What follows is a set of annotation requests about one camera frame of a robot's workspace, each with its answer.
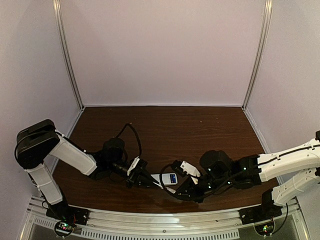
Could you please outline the white remote control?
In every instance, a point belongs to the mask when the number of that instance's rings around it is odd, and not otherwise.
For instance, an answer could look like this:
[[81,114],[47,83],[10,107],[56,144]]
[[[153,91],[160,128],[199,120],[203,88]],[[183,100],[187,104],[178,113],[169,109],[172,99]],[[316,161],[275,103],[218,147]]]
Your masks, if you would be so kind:
[[[152,174],[152,176],[156,180],[158,180],[161,184],[159,174]],[[165,186],[175,186],[178,184],[178,177],[177,177],[176,173],[163,173],[162,174],[162,181]]]

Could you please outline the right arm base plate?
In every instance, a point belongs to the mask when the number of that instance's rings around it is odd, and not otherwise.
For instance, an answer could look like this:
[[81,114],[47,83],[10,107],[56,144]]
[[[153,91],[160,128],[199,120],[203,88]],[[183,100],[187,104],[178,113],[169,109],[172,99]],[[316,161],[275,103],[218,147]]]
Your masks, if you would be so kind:
[[276,206],[270,210],[264,210],[261,205],[242,208],[239,211],[240,220],[243,225],[270,220],[282,215],[282,207]]

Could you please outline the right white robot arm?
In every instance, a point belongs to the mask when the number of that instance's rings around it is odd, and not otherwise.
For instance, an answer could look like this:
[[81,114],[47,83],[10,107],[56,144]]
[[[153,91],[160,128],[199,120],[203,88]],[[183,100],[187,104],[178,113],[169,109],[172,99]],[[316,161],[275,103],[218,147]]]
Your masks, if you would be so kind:
[[220,189],[231,186],[245,190],[291,172],[291,179],[262,194],[261,211],[275,216],[290,199],[320,182],[320,133],[315,138],[291,149],[276,153],[257,154],[233,161],[224,151],[209,150],[200,160],[201,173],[195,166],[176,160],[171,169],[186,180],[170,190],[179,200],[201,203]]

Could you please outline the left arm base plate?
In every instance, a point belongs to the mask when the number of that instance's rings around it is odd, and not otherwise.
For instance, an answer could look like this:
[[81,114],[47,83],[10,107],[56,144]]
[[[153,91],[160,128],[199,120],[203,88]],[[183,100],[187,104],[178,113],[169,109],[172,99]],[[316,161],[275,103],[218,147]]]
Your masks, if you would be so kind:
[[90,212],[88,209],[69,206],[67,210],[65,210],[63,213],[62,212],[63,211],[58,212],[58,210],[52,210],[49,208],[45,215],[47,217],[73,225],[87,225]]

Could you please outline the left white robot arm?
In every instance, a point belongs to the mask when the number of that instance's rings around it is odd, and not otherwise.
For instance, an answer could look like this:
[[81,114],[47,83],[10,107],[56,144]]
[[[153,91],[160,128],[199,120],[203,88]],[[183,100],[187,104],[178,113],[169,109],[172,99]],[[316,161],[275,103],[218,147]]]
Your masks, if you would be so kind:
[[65,162],[93,180],[116,173],[125,178],[128,188],[139,182],[159,185],[140,156],[127,161],[125,142],[118,136],[107,140],[101,150],[88,152],[59,132],[52,120],[45,119],[17,134],[14,157],[50,205],[61,203],[63,193],[45,165],[47,156]]

